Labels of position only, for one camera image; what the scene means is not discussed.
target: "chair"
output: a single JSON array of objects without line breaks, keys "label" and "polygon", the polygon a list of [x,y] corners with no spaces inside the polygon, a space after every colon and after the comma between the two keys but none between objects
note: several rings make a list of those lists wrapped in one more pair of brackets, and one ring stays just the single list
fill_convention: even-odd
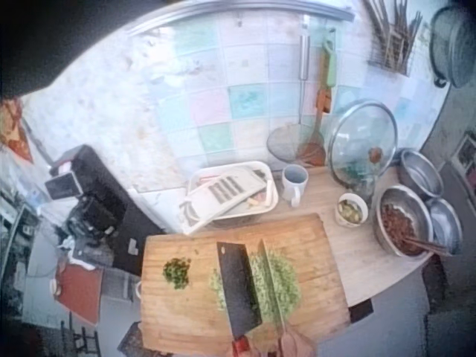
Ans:
[{"label": "chair", "polygon": [[[61,321],[61,338],[64,356],[77,357],[78,353],[87,353],[101,357],[97,331],[94,331],[93,336],[88,336],[86,329],[81,327],[81,333],[76,333],[73,329],[73,315],[71,311],[69,312],[68,327],[69,328],[66,329],[65,322]],[[88,341],[94,343],[93,350],[89,348]]]}]

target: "red cloth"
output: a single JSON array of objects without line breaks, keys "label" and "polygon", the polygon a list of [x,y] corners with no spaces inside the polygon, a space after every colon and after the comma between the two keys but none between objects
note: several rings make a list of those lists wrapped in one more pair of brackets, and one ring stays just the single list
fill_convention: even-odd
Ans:
[{"label": "red cloth", "polygon": [[66,264],[63,272],[57,268],[56,279],[61,294],[56,300],[92,325],[99,322],[99,305],[103,270],[88,271],[81,266]]}]

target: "ground meat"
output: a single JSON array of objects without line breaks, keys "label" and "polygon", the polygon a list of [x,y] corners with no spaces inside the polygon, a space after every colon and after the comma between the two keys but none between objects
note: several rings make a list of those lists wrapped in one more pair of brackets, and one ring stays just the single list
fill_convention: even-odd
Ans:
[{"label": "ground meat", "polygon": [[403,241],[405,237],[417,239],[411,219],[393,205],[385,205],[381,213],[385,231],[402,253],[414,256],[423,252],[423,249]]}]

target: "white mug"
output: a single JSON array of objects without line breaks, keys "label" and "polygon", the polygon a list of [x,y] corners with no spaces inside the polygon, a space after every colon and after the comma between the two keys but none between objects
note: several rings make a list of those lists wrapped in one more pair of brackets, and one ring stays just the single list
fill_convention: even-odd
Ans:
[{"label": "white mug", "polygon": [[291,202],[296,208],[300,204],[300,198],[304,194],[309,174],[306,169],[299,165],[288,165],[283,170],[283,198]]}]

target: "red knife handle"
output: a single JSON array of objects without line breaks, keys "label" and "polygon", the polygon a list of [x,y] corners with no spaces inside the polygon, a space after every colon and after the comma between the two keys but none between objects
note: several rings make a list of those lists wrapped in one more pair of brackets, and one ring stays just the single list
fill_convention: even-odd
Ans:
[{"label": "red knife handle", "polygon": [[233,345],[233,357],[239,357],[241,353],[248,352],[251,350],[250,344],[246,336],[242,336],[237,340],[232,342]]}]

